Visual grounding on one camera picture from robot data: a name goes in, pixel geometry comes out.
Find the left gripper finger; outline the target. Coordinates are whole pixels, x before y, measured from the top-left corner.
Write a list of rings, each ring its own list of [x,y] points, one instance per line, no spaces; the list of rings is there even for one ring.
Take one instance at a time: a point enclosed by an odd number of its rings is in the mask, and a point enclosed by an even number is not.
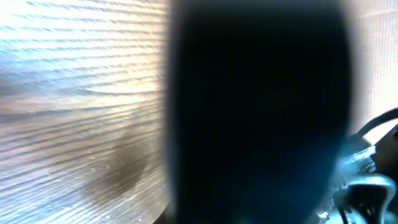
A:
[[[396,195],[396,183],[376,171],[372,156],[376,146],[358,134],[350,135],[342,147],[329,192],[315,211],[318,224],[397,223],[388,211]]]

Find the Samsung Galaxy smartphone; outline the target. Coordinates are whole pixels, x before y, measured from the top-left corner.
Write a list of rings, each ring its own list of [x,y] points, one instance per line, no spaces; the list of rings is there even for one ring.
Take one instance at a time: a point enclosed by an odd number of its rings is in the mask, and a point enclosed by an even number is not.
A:
[[[339,1],[172,1],[165,149],[177,223],[306,222],[349,125]]]

